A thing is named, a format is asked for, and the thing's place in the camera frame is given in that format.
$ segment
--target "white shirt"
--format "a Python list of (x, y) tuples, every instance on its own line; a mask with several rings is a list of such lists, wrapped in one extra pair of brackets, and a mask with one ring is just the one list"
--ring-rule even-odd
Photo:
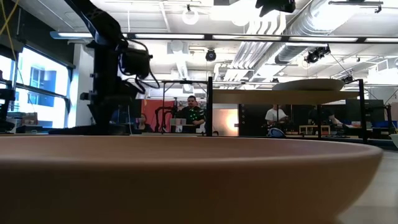
[[(287, 115), (285, 114), (285, 112), (282, 111), (281, 109), (279, 109), (279, 120), (281, 120), (282, 118), (285, 118), (285, 117), (287, 117)], [(267, 112), (266, 120), (267, 120), (267, 121), (277, 121), (277, 112), (276, 112), (276, 110), (270, 109), (270, 110)]]

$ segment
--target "pink bowl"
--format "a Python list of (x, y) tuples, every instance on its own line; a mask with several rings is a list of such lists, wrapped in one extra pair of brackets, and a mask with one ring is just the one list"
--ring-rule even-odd
[(333, 223), (379, 148), (162, 136), (2, 137), (1, 223)]

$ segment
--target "man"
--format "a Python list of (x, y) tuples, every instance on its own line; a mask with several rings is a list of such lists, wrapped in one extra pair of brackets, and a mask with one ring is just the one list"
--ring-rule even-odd
[(184, 107), (179, 111), (177, 117), (185, 118), (187, 124), (192, 124), (193, 126), (183, 126), (183, 133), (196, 133), (197, 128), (200, 128), (201, 124), (205, 123), (205, 111), (200, 107), (196, 106), (197, 98), (195, 96), (189, 96), (187, 99), (188, 106)]
[(277, 117), (279, 117), (279, 121), (286, 121), (287, 118), (289, 118), (285, 112), (280, 108), (278, 108), (277, 105), (272, 105), (272, 109), (270, 109), (269, 111), (267, 111), (267, 115), (266, 115), (266, 120), (267, 120), (267, 124), (273, 125), (275, 122), (278, 121)]
[[(308, 124), (317, 125), (318, 119), (318, 110), (317, 106), (315, 106), (314, 109), (312, 109), (308, 114)], [(341, 122), (337, 118), (335, 118), (335, 114), (331, 110), (329, 110), (328, 108), (322, 108), (322, 106), (320, 119), (322, 123), (331, 122), (332, 124), (341, 124)]]

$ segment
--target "floor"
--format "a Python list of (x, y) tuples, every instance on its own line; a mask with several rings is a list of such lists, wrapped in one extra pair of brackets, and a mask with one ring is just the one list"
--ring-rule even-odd
[(372, 184), (340, 220), (344, 224), (398, 223), (398, 152), (384, 152)]

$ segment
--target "camera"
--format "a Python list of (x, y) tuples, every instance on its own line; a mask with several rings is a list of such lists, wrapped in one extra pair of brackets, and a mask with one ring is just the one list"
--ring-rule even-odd
[(212, 62), (214, 60), (216, 60), (216, 52), (214, 51), (214, 49), (208, 49), (207, 54), (206, 54), (206, 61), (208, 62)]

